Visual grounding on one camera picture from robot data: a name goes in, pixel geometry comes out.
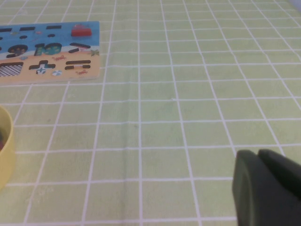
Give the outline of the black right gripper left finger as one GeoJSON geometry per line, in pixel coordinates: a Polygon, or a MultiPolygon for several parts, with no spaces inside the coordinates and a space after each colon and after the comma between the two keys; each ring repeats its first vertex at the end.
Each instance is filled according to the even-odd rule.
{"type": "Polygon", "coordinates": [[[239,150],[232,193],[239,226],[299,226],[301,190],[287,190],[258,153],[239,150]]]}

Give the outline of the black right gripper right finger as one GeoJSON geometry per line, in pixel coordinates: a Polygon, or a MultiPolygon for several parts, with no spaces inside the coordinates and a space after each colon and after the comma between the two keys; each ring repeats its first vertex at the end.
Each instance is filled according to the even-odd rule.
{"type": "Polygon", "coordinates": [[[283,187],[287,190],[301,189],[299,164],[269,149],[260,149],[258,156],[283,187]]]}

